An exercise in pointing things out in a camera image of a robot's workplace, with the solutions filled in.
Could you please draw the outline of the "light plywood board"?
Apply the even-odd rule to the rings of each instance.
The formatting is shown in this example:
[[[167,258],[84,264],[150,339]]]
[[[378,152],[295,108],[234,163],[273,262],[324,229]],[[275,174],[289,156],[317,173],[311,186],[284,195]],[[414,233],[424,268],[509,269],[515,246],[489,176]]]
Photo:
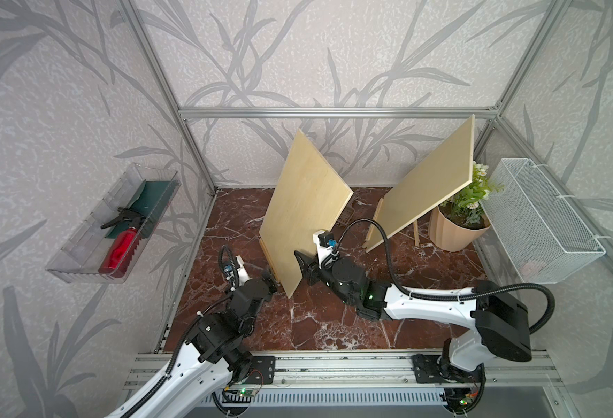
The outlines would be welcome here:
[[[294,252],[315,256],[313,234],[330,230],[353,190],[302,131],[297,131],[259,230],[271,272],[291,298],[302,280]]]

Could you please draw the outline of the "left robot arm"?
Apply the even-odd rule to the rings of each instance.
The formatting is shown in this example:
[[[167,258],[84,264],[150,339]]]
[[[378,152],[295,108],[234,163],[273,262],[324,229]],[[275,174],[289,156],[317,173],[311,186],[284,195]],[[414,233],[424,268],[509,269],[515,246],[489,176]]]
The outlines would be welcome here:
[[[243,340],[278,291],[269,271],[247,280],[196,318],[163,366],[111,417],[185,417],[205,397],[245,380],[253,355]]]

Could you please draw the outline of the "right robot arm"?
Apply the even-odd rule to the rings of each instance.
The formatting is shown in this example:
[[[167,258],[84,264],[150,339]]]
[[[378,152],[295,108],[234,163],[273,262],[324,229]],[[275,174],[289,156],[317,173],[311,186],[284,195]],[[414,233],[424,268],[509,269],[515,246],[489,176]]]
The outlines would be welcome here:
[[[309,285],[324,284],[363,319],[430,320],[466,329],[447,339],[440,355],[413,356],[419,382],[480,383],[489,360],[532,359],[526,306],[490,281],[456,290],[425,290],[414,297],[412,289],[402,292],[395,284],[370,280],[348,257],[321,265],[316,257],[294,255]]]

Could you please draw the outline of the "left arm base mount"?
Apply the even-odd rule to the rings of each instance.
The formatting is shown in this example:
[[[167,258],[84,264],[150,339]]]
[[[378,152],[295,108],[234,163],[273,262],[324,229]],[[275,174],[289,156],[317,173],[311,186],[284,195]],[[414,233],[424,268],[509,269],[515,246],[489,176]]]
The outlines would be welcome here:
[[[240,371],[234,371],[231,384],[264,386],[274,381],[277,371],[277,358],[274,355],[252,355],[241,365]]]

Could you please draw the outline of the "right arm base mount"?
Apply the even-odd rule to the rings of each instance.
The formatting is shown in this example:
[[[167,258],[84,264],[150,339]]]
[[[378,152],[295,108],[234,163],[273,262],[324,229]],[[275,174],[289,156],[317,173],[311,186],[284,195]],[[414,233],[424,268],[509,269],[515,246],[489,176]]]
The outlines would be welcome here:
[[[473,372],[463,371],[452,365],[440,364],[440,355],[417,354],[411,357],[412,371],[417,383],[481,384],[485,381],[484,365]]]

